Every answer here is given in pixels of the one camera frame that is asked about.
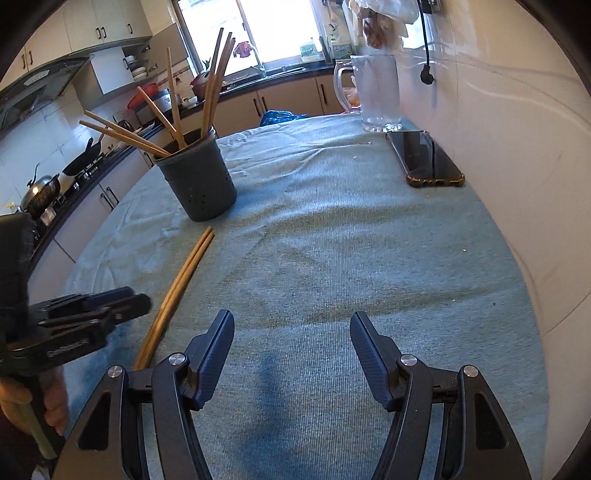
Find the kitchen counter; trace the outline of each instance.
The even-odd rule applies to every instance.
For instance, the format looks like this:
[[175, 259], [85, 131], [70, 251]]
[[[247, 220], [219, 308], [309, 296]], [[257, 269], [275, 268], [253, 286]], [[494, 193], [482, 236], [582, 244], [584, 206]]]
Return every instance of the kitchen counter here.
[[[220, 102], [240, 95], [244, 95], [249, 92], [253, 92], [262, 87], [278, 85], [280, 83], [291, 82], [293, 80], [305, 79], [309, 77], [327, 75], [334, 71], [334, 68], [335, 67], [332, 65], [322, 65], [314, 67], [301, 67], [294, 69], [294, 71], [277, 73], [275, 75], [268, 76], [263, 79], [254, 80], [253, 82], [233, 87], [225, 92], [222, 92], [220, 95]], [[180, 111], [181, 119], [201, 112], [203, 110], [203, 104], [204, 102], [200, 102], [191, 108], [182, 109]], [[160, 131], [162, 131], [163, 129], [163, 125], [156, 125], [152, 130], [144, 134], [143, 137], [148, 140]], [[119, 163], [121, 163], [122, 160], [124, 160], [128, 155], [130, 155], [130, 153], [132, 153], [133, 150], [135, 150], [134, 147], [128, 147], [119, 153], [112, 154], [108, 158], [108, 160], [101, 165], [100, 169], [90, 178], [90, 180], [84, 183], [81, 186], [80, 190], [75, 195], [73, 195], [62, 208], [60, 208], [60, 210], [57, 212], [56, 218], [47, 228], [41, 242], [39, 243], [39, 245], [35, 249], [35, 252], [33, 253], [33, 258], [31, 259], [30, 266], [31, 272], [34, 270], [35, 266], [39, 262], [39, 259], [43, 256], [43, 253], [45, 252], [47, 245], [54, 239], [56, 233], [66, 223], [66, 220], [68, 220], [68, 217], [71, 215], [71, 213], [74, 210], [76, 210], [78, 205], [81, 204], [81, 202], [100, 183], [100, 181], [104, 179], [109, 174], [109, 172], [111, 172]]]

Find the frying pan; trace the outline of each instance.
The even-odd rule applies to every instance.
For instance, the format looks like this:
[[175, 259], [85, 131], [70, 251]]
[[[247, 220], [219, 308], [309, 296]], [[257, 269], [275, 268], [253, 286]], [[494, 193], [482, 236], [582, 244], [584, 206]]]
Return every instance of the frying pan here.
[[100, 141], [102, 140], [103, 136], [104, 135], [101, 135], [99, 141], [94, 145], [92, 144], [93, 140], [91, 137], [86, 144], [86, 150], [84, 150], [66, 168], [64, 168], [64, 175], [75, 177], [88, 165], [90, 165], [92, 161], [95, 160], [100, 154]]

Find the person's hand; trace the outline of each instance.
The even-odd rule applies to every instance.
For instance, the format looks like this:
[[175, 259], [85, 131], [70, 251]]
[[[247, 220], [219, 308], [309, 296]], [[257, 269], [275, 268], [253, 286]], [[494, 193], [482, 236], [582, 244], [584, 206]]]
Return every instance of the person's hand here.
[[[68, 426], [68, 394], [61, 368], [46, 372], [40, 378], [44, 391], [43, 401], [47, 411], [45, 421], [56, 432], [64, 435]], [[28, 426], [21, 415], [19, 404], [32, 402], [31, 392], [12, 378], [0, 378], [0, 406], [4, 415], [19, 430], [29, 433]]]

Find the chopsticks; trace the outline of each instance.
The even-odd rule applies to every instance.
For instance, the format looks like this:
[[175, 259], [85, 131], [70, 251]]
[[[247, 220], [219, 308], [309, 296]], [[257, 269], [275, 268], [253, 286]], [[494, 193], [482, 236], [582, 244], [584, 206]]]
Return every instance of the chopsticks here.
[[158, 149], [154, 148], [155, 145], [153, 143], [150, 143], [147, 141], [140, 142], [140, 141], [136, 140], [135, 138], [131, 138], [127, 135], [122, 135], [119, 132], [116, 132], [114, 130], [109, 130], [108, 128], [101, 127], [100, 125], [91, 124], [90, 122], [86, 122], [84, 120], [80, 120], [80, 125], [84, 125], [85, 127], [96, 130], [97, 132], [101, 132], [106, 135], [109, 135], [110, 137], [113, 137], [117, 140], [121, 140], [122, 142], [127, 143], [128, 145], [131, 145], [132, 147], [139, 148], [140, 150], [143, 150], [143, 151], [150, 153], [152, 155], [157, 155], [158, 157], [169, 157], [170, 156], [170, 153], [166, 152], [165, 150], [162, 150], [160, 147], [158, 147]]
[[166, 127], [166, 129], [170, 132], [170, 134], [176, 140], [177, 139], [177, 130], [171, 125], [171, 123], [168, 121], [168, 118], [166, 118], [164, 116], [164, 114], [160, 111], [160, 108], [158, 108], [156, 106], [156, 104], [152, 101], [152, 99], [148, 96], [148, 94], [146, 92], [144, 92], [142, 87], [138, 87], [138, 92], [142, 95], [142, 97], [144, 97], [145, 102], [152, 109], [152, 111], [154, 112], [154, 115], [156, 115], [158, 117], [158, 119], [160, 119], [162, 124]]
[[187, 143], [184, 140], [183, 129], [181, 127], [181, 116], [178, 112], [178, 103], [177, 103], [177, 92], [176, 87], [174, 85], [174, 78], [173, 78], [173, 65], [172, 59], [170, 56], [170, 48], [166, 49], [166, 70], [168, 75], [168, 91], [170, 92], [170, 102], [173, 106], [173, 121], [174, 121], [174, 129], [176, 130], [176, 141], [178, 143], [178, 149], [183, 150], [187, 148]]
[[213, 229], [211, 227], [207, 227], [203, 235], [191, 251], [189, 257], [185, 260], [185, 263], [181, 267], [181, 270], [178, 272], [177, 276], [175, 277], [172, 285], [164, 300], [160, 306], [158, 314], [156, 318], [152, 322], [148, 333], [144, 339], [144, 344], [142, 345], [141, 350], [139, 351], [138, 356], [135, 359], [135, 366], [134, 370], [142, 370], [147, 368], [150, 364], [150, 360], [156, 350], [156, 346], [164, 333], [164, 329], [167, 327], [170, 319], [173, 316], [173, 311], [178, 305], [178, 301], [180, 300], [181, 296], [184, 294], [197, 265], [203, 258], [209, 244], [212, 242], [214, 237]]
[[218, 43], [216, 44], [216, 50], [213, 52], [212, 63], [209, 70], [209, 78], [207, 79], [207, 88], [205, 96], [205, 107], [203, 108], [203, 126], [201, 130], [201, 138], [206, 138], [209, 134], [209, 129], [213, 125], [213, 118], [215, 117], [217, 110], [217, 103], [219, 102], [220, 93], [223, 86], [223, 77], [228, 68], [228, 62], [232, 55], [232, 50], [236, 39], [232, 38], [232, 32], [230, 32], [226, 38], [226, 43], [222, 50], [222, 56], [220, 57], [220, 63], [216, 69], [214, 59], [217, 61], [217, 52], [219, 51], [219, 45], [221, 43], [223, 29], [220, 29], [218, 35]]
[[217, 35], [216, 48], [213, 50], [212, 62], [209, 64], [209, 77], [207, 77], [207, 86], [205, 88], [205, 106], [203, 107], [203, 125], [201, 127], [201, 138], [204, 138], [204, 133], [209, 132], [209, 118], [211, 117], [212, 103], [208, 101], [213, 95], [214, 84], [216, 83], [216, 68], [217, 57], [220, 52], [220, 45], [222, 44], [223, 27]]
[[130, 132], [129, 130], [126, 130], [123, 127], [120, 127], [117, 124], [114, 124], [113, 122], [110, 122], [108, 120], [105, 120], [104, 118], [99, 117], [97, 114], [89, 112], [88, 110], [85, 110], [84, 114], [90, 118], [92, 118], [93, 120], [96, 120], [97, 122], [100, 122], [101, 124], [103, 124], [106, 127], [111, 127], [114, 131], [116, 131], [117, 133], [120, 133], [123, 136], [126, 137], [130, 137], [140, 143], [145, 144], [147, 147], [151, 147], [154, 148], [155, 150], [158, 150], [160, 152], [160, 156], [169, 156], [170, 154], [163, 148], [160, 148], [158, 145], [153, 144], [152, 142], [147, 141], [145, 138], [140, 137], [137, 134], [134, 134], [133, 132]]

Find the blue tablecloth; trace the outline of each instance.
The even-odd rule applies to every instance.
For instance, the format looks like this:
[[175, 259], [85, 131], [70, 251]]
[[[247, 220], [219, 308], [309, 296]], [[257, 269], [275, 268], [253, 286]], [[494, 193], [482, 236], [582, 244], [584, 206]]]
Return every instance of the blue tablecloth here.
[[[391, 415], [373, 399], [349, 340], [350, 315], [365, 310], [379, 333], [429, 366], [478, 366], [539, 478], [548, 409], [541, 339], [520, 271], [469, 184], [407, 186], [384, 136], [361, 130], [355, 115], [271, 125], [219, 145], [238, 190], [229, 212], [190, 221], [154, 168], [103, 224], [64, 290], [129, 285], [157, 306], [213, 225], [156, 355], [183, 351], [218, 310], [234, 313], [219, 385], [195, 416], [213, 477], [371, 478]], [[73, 419], [108, 366], [132, 366], [154, 315], [66, 367]], [[422, 478], [434, 471], [440, 408], [433, 419]], [[147, 449], [154, 466], [150, 426]]]

